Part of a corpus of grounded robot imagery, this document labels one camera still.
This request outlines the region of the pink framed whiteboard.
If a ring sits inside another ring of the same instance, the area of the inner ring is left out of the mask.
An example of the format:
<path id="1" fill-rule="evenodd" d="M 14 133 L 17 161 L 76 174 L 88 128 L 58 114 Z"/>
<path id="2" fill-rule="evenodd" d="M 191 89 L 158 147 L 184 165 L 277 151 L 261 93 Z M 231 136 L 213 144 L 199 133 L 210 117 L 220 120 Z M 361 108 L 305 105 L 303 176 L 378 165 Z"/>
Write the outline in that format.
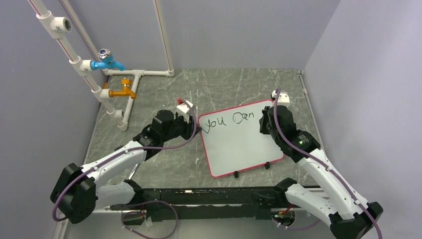
<path id="1" fill-rule="evenodd" d="M 270 135 L 260 133 L 262 100 L 199 116 L 201 138 L 210 175 L 218 178 L 284 158 Z"/>

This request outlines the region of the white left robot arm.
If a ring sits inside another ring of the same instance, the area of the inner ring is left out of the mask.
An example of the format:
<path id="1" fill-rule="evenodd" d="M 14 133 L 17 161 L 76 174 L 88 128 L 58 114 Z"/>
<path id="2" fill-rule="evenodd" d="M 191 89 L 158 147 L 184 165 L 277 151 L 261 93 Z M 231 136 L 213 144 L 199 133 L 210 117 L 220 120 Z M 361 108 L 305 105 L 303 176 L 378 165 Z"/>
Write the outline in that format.
<path id="1" fill-rule="evenodd" d="M 160 110 L 150 124 L 113 153 L 82 166 L 67 165 L 50 195 L 54 203 L 53 220 L 77 224 L 98 208 L 114 205 L 139 208 L 144 202 L 144 190 L 136 182 L 124 179 L 119 184 L 107 185 L 107 181 L 170 149 L 164 143 L 172 139 L 182 137 L 185 142 L 178 146 L 186 145 L 201 129 L 192 109 L 177 109 L 175 113 Z"/>

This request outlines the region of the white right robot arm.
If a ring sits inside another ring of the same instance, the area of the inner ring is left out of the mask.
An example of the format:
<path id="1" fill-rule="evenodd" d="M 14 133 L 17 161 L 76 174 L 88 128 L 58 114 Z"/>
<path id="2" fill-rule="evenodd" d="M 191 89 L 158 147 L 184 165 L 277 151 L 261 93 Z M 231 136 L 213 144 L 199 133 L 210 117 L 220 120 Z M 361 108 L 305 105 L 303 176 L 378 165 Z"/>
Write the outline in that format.
<path id="1" fill-rule="evenodd" d="M 360 239 L 371 229 L 378 238 L 377 224 L 383 213 L 378 202 L 368 202 L 341 176 L 327 158 L 318 141 L 299 130 L 286 106 L 266 106 L 259 120 L 260 133 L 270 135 L 281 151 L 306 170 L 323 189 L 328 199 L 316 195 L 292 178 L 278 183 L 274 190 L 277 205 L 299 206 L 324 222 L 337 239 Z"/>

